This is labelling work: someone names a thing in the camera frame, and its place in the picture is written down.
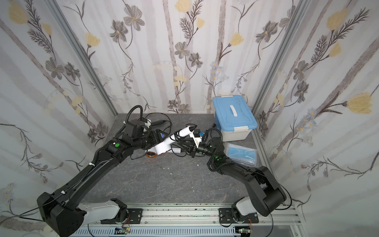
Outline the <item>white hair dryer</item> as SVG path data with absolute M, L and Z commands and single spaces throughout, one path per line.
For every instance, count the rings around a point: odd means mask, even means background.
M 194 139 L 193 132 L 195 129 L 196 125 L 188 125 L 163 139 L 163 141 L 150 148 L 149 152 L 154 152 L 157 156 L 164 153 L 182 154 L 185 152 L 185 149 L 179 146 L 179 142 L 183 142 L 187 136 Z
M 154 158 L 156 156 L 157 156 L 157 154 L 155 152 L 152 152 L 152 151 L 147 151 L 146 152 L 146 157 Z

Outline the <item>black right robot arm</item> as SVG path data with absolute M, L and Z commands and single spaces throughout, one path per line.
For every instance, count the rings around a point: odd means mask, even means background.
M 287 200 L 284 188 L 267 167 L 248 167 L 230 159 L 224 152 L 220 137 L 214 137 L 208 143 L 191 145 L 189 152 L 192 157 L 196 154 L 208 156 L 207 166 L 211 172 L 232 177 L 244 184 L 248 196 L 232 205 L 236 221 L 255 213 L 267 217 Z

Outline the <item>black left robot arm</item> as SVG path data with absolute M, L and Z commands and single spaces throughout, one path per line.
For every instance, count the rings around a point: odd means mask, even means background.
M 117 198 L 96 203 L 93 208 L 80 207 L 85 195 L 112 169 L 136 150 L 148 150 L 160 143 L 167 133 L 153 130 L 164 120 L 151 122 L 141 118 L 127 121 L 117 134 L 99 148 L 93 160 L 73 179 L 49 194 L 37 199 L 38 209 L 45 222 L 61 237 L 69 237 L 86 223 L 100 220 L 106 224 L 123 224 L 130 214 L 127 205 Z

